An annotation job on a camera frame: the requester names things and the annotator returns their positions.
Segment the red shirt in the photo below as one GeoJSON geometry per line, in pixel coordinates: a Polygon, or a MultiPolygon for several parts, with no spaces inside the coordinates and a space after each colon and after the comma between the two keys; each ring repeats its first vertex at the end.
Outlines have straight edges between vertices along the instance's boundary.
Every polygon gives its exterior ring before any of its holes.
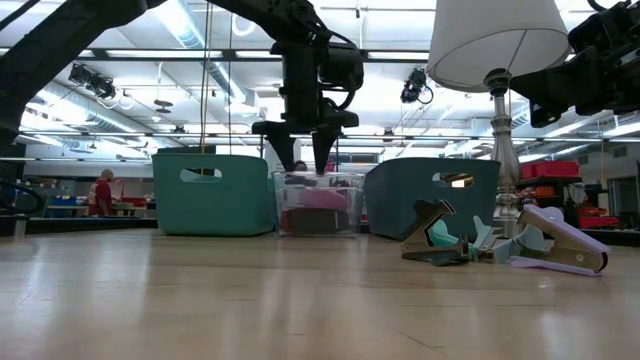
{"type": "Polygon", "coordinates": [[[98,179],[95,184],[91,186],[89,192],[89,216],[109,216],[111,215],[112,201],[111,201],[111,188],[109,183],[98,179]],[[98,200],[103,201],[107,205],[108,214],[102,213],[102,208],[98,203],[98,200]]]}

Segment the person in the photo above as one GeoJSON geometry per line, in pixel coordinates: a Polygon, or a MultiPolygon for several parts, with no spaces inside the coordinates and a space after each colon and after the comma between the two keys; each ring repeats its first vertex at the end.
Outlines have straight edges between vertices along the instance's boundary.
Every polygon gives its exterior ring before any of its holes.
{"type": "Polygon", "coordinates": [[[113,202],[109,183],[113,181],[113,171],[105,169],[89,191],[89,216],[110,216],[113,202]]]}
{"type": "Polygon", "coordinates": [[[296,161],[296,163],[293,165],[293,171],[307,171],[307,164],[302,161],[302,160],[298,160],[296,161]]]}

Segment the bin handle cutout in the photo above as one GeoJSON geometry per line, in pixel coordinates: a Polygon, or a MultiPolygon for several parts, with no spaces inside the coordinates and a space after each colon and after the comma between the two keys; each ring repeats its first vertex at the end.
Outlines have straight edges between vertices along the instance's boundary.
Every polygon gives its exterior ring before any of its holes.
{"type": "Polygon", "coordinates": [[[433,183],[442,188],[470,188],[473,186],[473,176],[467,173],[435,173],[433,183]]]}
{"type": "Polygon", "coordinates": [[[217,184],[222,181],[222,171],[218,169],[182,169],[180,180],[186,183],[217,184]]]}

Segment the silver lamp base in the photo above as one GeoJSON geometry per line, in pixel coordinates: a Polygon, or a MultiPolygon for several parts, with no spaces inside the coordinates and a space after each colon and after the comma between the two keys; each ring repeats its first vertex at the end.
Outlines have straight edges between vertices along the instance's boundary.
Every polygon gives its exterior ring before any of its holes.
{"type": "Polygon", "coordinates": [[[504,236],[511,238],[519,234],[517,225],[520,211],[516,196],[516,184],[520,181],[520,161],[511,141],[511,115],[507,114],[504,95],[509,89],[511,74],[504,69],[494,70],[485,79],[494,99],[496,114],[491,120],[494,146],[491,160],[499,161],[500,178],[493,226],[504,229],[504,236]]]}

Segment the white lampshade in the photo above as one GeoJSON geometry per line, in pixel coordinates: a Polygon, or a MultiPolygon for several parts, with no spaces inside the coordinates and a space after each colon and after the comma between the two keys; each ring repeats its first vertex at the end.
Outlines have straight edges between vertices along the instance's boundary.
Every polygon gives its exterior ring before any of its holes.
{"type": "Polygon", "coordinates": [[[486,92],[491,70],[543,70],[570,50],[554,0],[439,0],[428,71],[444,87],[486,92]]]}

